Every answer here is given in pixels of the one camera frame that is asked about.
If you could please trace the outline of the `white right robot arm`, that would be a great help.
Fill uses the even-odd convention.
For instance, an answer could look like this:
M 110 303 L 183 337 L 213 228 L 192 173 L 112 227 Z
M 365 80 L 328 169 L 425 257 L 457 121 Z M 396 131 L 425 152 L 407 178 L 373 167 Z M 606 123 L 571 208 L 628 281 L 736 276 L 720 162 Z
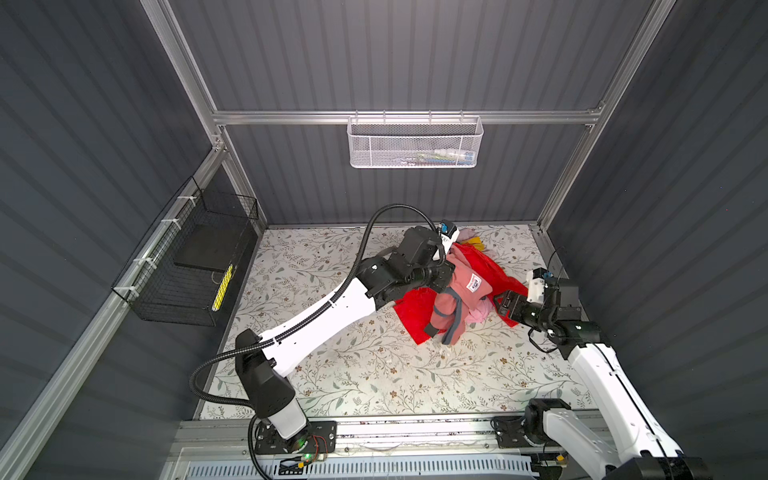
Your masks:
M 552 279 L 535 278 L 528 292 L 506 291 L 493 300 L 503 319 L 541 332 L 554 351 L 574 369 L 595 401 L 613 442 L 607 444 L 561 399 L 528 402 L 512 430 L 498 439 L 533 447 L 554 443 L 592 479 L 709 479 L 704 461 L 683 452 L 656 420 L 621 367 L 600 328 L 581 318 L 571 299 L 578 289 Z

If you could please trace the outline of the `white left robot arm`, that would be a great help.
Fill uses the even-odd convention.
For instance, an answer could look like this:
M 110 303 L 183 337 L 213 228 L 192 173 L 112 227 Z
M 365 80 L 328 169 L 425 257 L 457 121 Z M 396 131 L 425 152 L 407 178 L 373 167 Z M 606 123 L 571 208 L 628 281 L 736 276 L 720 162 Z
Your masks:
M 338 288 L 291 320 L 255 334 L 248 329 L 236 337 L 238 348 L 262 340 L 274 343 L 235 359 L 235 371 L 256 418 L 266 420 L 293 451 L 310 436 L 309 421 L 287 375 L 310 353 L 360 319 L 419 288 L 441 292 L 454 265 L 446 255 L 458 239 L 451 222 L 406 230 L 399 245 L 360 260 L 345 289 Z

